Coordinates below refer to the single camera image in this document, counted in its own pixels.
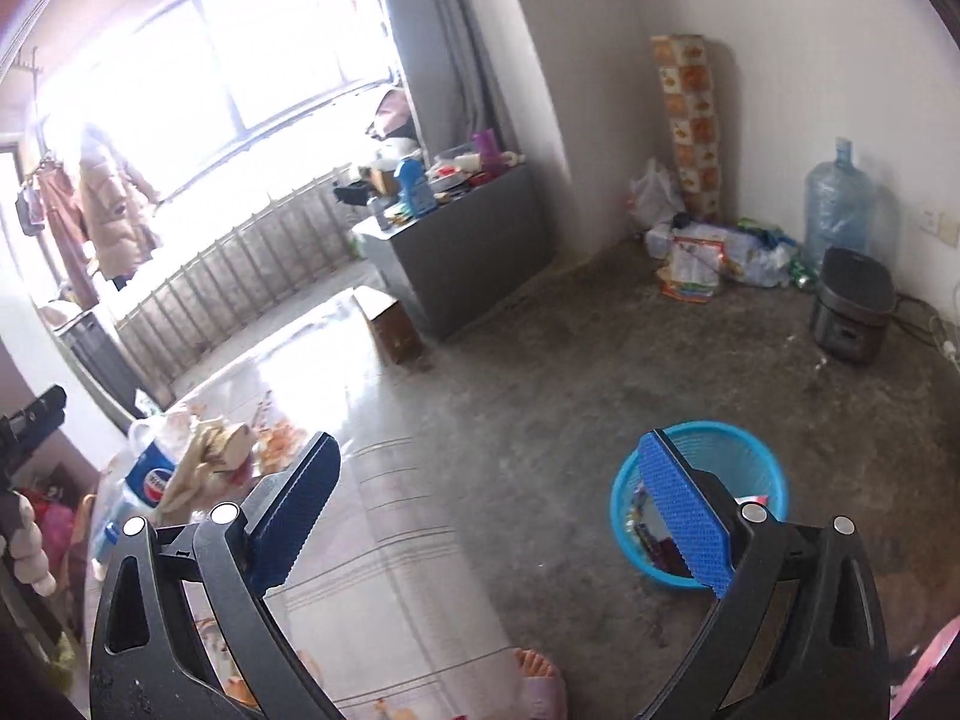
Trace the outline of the white gloved left hand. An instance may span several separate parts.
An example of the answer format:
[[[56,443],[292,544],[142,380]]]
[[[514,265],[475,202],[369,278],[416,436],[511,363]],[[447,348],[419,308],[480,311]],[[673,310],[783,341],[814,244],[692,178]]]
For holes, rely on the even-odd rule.
[[[43,548],[43,532],[37,527],[36,512],[31,502],[14,493],[18,505],[16,527],[10,536],[2,538],[2,553],[13,559],[13,575],[18,582],[29,585],[39,596],[49,598],[57,589],[57,582],[50,572],[50,562]]]

